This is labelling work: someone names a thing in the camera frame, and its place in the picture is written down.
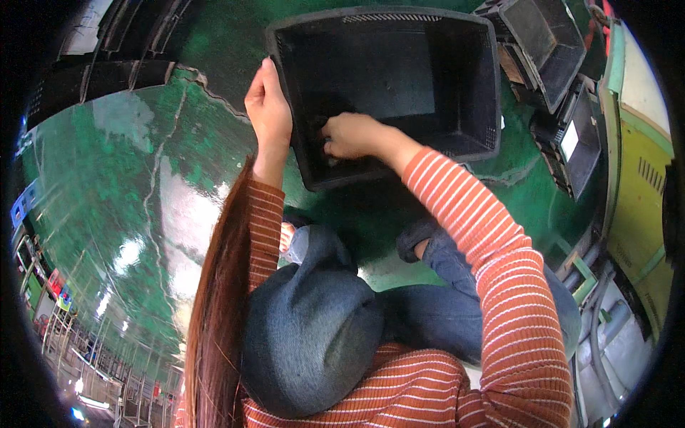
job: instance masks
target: white label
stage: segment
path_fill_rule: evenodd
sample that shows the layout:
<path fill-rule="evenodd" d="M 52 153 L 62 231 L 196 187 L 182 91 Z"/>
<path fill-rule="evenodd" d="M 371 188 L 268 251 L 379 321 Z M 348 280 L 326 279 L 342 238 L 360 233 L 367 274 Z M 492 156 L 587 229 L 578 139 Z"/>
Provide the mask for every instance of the white label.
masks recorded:
<path fill-rule="evenodd" d="M 569 129 L 566 131 L 564 139 L 561 140 L 561 152 L 564 155 L 564 160 L 566 162 L 571 159 L 575 146 L 578 145 L 578 132 L 575 130 L 575 123 L 571 121 Z"/>

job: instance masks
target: orange striped shirt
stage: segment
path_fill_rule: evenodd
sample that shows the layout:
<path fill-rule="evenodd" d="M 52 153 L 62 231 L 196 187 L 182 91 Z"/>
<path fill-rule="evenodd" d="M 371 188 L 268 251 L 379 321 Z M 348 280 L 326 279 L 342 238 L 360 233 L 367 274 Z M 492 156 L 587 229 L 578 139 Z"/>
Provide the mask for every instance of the orange striped shirt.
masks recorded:
<path fill-rule="evenodd" d="M 288 420 L 247 398 L 246 425 L 568 426 L 571 376 L 543 258 L 530 237 L 483 184 L 432 149 L 414 157 L 402 180 L 473 267 L 483 311 L 480 388 L 471 389 L 463 366 L 449 353 L 386 344 L 357 388 L 331 409 Z M 255 183 L 251 191 L 256 287 L 276 269 L 284 194 Z"/>

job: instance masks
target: black plastic crate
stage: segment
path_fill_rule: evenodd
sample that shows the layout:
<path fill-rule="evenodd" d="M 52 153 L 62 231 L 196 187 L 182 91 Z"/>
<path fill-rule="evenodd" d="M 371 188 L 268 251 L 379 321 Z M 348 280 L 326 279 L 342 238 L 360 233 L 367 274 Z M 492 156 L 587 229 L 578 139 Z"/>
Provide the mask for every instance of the black plastic crate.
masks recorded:
<path fill-rule="evenodd" d="M 493 22 L 497 50 L 516 98 L 554 113 L 585 58 L 562 0 L 488 0 L 475 14 Z"/>
<path fill-rule="evenodd" d="M 576 79 L 556 114 L 537 110 L 530 119 L 530 133 L 554 182 L 576 201 L 601 154 L 592 102 L 587 87 Z"/>
<path fill-rule="evenodd" d="M 342 112 L 369 114 L 458 162 L 499 152 L 499 67 L 484 18 L 413 7 L 327 10 L 269 26 L 266 43 L 311 191 L 390 174 L 375 159 L 324 154 L 319 130 Z"/>

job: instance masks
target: fluorescent light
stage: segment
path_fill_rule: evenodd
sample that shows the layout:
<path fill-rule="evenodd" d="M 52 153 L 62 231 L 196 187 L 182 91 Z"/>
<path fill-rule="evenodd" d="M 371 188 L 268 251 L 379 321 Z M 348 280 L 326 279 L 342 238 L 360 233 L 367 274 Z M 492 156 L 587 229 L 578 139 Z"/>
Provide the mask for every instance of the fluorescent light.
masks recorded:
<path fill-rule="evenodd" d="M 86 420 L 86 418 L 84 418 L 84 414 L 81 413 L 80 410 L 76 410 L 75 408 L 72 407 L 72 408 L 71 408 L 71 413 L 72 413 L 72 414 L 74 415 L 74 417 L 75 417 L 76 419 L 78 419 L 78 420 Z"/>
<path fill-rule="evenodd" d="M 82 395 L 79 395 L 79 400 L 83 401 L 87 406 L 95 407 L 96 409 L 107 410 L 110 408 L 109 403 L 100 403 Z"/>
<path fill-rule="evenodd" d="M 76 381 L 76 385 L 74 385 L 74 392 L 77 394 L 81 394 L 84 391 L 84 380 L 82 377 L 79 378 L 79 380 Z"/>
<path fill-rule="evenodd" d="M 97 310 L 95 311 L 98 318 L 100 318 L 102 316 L 102 314 L 105 313 L 105 310 L 107 309 L 107 304 L 110 302 L 111 297 L 112 297 L 112 292 L 107 290 L 105 292 L 105 295 L 102 297 L 102 300 L 100 301 L 100 306 L 98 306 Z"/>
<path fill-rule="evenodd" d="M 119 247 L 119 256 L 114 259 L 112 265 L 114 272 L 124 275 L 129 266 L 138 263 L 138 256 L 145 249 L 145 243 L 141 238 L 126 240 Z"/>

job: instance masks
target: painted concrete floor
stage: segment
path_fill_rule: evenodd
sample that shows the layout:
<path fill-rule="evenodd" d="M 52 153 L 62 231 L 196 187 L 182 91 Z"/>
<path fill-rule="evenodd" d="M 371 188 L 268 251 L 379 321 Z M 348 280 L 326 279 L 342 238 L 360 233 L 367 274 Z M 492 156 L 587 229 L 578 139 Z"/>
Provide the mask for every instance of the painted concrete floor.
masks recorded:
<path fill-rule="evenodd" d="M 172 40 L 182 53 L 167 85 L 69 108 L 32 131 L 24 174 L 27 182 L 39 178 L 45 198 L 29 217 L 68 280 L 81 322 L 96 329 L 111 320 L 112 350 L 125 353 L 139 340 L 180 355 L 212 226 L 256 147 L 242 98 L 266 55 L 263 27 L 361 3 L 371 2 L 207 2 L 182 23 L 186 38 Z M 388 3 L 470 12 L 480 0 Z M 570 7 L 584 10 L 581 1 Z M 586 33 L 587 15 L 576 19 Z M 597 180 L 578 203 L 559 191 L 528 132 L 533 109 L 516 103 L 504 77 L 501 87 L 500 154 L 471 168 L 552 257 L 559 237 L 575 242 L 589 224 Z M 397 257 L 395 236 L 424 213 L 399 181 L 314 194 L 303 187 L 291 154 L 284 190 L 292 209 L 341 235 L 374 289 L 440 283 L 427 267 Z"/>

